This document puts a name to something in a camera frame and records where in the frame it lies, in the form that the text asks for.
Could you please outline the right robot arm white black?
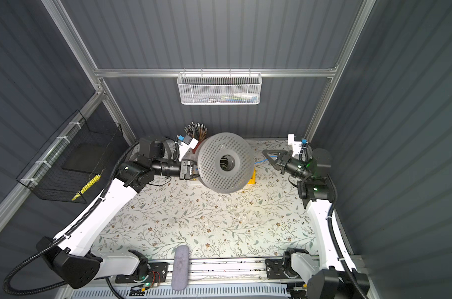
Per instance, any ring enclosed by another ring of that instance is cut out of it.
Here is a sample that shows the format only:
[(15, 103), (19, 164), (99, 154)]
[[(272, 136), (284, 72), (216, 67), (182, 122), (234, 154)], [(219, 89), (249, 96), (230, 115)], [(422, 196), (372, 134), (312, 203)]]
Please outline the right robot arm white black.
[(319, 260), (305, 249), (288, 248), (283, 258), (266, 259), (269, 279), (301, 279), (307, 299), (365, 299), (369, 278), (358, 272), (350, 258), (335, 218), (338, 191), (329, 174), (330, 153), (306, 147), (294, 157), (293, 151), (265, 149), (263, 155), (281, 174), (289, 174), (318, 240)]

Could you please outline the grey perforated cable spool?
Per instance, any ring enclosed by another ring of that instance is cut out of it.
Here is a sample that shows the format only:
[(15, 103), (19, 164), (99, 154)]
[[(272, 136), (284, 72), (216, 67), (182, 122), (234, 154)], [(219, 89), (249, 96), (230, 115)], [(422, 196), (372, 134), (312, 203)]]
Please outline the grey perforated cable spool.
[(218, 133), (199, 144), (197, 169), (201, 183), (220, 194), (243, 189), (253, 176), (253, 150), (239, 135)]

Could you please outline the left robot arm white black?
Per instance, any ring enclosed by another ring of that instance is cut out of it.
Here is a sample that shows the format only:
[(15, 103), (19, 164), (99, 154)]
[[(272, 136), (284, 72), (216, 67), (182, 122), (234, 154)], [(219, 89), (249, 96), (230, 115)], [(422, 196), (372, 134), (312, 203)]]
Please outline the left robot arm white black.
[[(80, 289), (92, 280), (130, 276), (138, 284), (152, 285), (160, 277), (149, 267), (149, 260), (137, 250), (125, 254), (100, 254), (91, 247), (102, 230), (115, 215), (156, 176), (192, 179), (193, 162), (186, 159), (198, 146), (198, 139), (188, 135), (177, 136), (176, 148), (171, 152), (165, 139), (141, 138), (133, 143), (117, 160), (102, 192), (65, 229), (55, 237), (44, 237), (37, 244), (37, 253), (13, 268), (5, 277), (2, 287), (14, 296), (41, 294), (64, 285)], [(14, 288), (12, 279), (37, 259), (45, 263), (61, 282), (48, 286), (21, 290)]]

